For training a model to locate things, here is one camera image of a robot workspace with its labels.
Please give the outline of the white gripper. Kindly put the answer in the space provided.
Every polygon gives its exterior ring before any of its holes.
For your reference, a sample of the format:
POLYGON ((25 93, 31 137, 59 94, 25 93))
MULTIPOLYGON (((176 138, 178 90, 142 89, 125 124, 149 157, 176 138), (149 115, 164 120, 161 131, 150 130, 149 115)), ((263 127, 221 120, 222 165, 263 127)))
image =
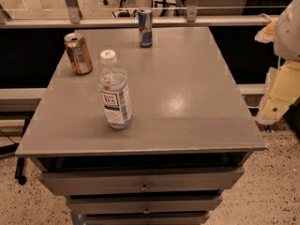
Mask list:
POLYGON ((270 67, 256 121, 261 125, 275 124, 299 98, 300 63, 286 61, 280 68, 270 67))

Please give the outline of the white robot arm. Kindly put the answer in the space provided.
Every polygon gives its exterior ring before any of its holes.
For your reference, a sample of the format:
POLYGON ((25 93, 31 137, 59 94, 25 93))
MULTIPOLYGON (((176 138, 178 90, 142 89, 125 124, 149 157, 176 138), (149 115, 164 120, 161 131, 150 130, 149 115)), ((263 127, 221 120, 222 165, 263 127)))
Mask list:
POLYGON ((300 98, 300 0, 292 2, 255 36, 261 43, 272 42, 282 66, 270 67, 265 79, 265 93, 256 121, 273 125, 300 98))

